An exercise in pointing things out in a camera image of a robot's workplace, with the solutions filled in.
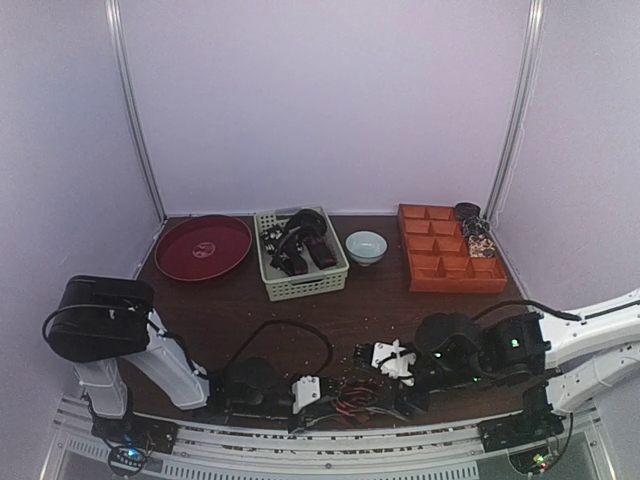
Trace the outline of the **red navy striped tie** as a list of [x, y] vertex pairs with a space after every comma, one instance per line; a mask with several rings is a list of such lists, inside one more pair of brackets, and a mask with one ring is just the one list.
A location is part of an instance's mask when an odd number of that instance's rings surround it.
[[378, 386], [367, 382], [343, 384], [330, 405], [347, 428], [366, 425], [375, 415], [391, 415], [389, 408], [379, 405]]

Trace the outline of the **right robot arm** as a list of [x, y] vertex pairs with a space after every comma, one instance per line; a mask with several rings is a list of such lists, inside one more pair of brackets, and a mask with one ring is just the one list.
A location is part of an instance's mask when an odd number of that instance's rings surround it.
[[517, 385], [542, 378], [541, 389], [513, 419], [519, 440], [535, 440], [551, 413], [569, 414], [586, 400], [639, 372], [639, 293], [561, 311], [532, 300], [526, 312], [483, 327], [482, 318], [508, 307], [493, 305], [469, 317], [425, 317], [413, 342], [393, 341], [378, 369], [417, 392]]

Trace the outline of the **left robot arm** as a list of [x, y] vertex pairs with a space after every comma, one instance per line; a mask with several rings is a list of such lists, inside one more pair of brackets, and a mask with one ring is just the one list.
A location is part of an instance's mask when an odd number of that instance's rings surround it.
[[199, 365], [185, 340], [164, 326], [152, 287], [139, 280], [72, 277], [59, 306], [44, 320], [42, 336], [72, 363], [88, 397], [94, 432], [123, 444], [137, 442], [144, 424], [133, 412], [121, 360], [199, 422], [223, 423], [232, 416], [285, 419], [289, 431], [298, 432], [331, 414], [339, 395], [338, 382], [318, 373], [285, 386], [262, 358], [234, 354], [216, 370]]

